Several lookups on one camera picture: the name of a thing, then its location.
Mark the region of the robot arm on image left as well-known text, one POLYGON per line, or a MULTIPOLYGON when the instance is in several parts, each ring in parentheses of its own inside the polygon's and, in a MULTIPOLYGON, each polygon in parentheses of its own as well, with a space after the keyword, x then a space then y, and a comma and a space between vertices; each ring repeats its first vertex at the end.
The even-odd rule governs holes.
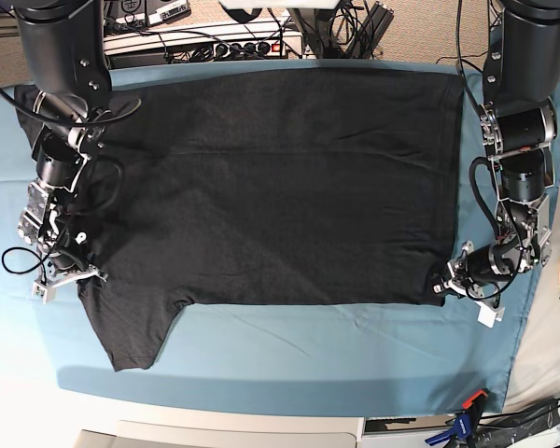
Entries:
POLYGON ((107 275, 91 263, 79 218, 118 199, 122 165, 100 153, 105 128, 139 111, 140 100, 112 109, 100 1, 18 1, 14 6, 38 94, 19 112, 41 124, 32 145, 36 177, 28 187, 18 233, 35 248, 33 291, 47 297, 67 283, 107 275))

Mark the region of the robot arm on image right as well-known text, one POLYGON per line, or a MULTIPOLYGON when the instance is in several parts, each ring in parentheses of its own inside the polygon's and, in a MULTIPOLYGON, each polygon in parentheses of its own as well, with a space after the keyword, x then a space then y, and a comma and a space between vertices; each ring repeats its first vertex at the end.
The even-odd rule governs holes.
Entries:
POLYGON ((487 13, 483 98, 468 96, 485 154, 472 161, 469 182, 494 240, 465 242, 433 281, 437 295, 478 302, 499 301, 519 274, 549 260, 560 80, 560 1, 490 1, 487 13))

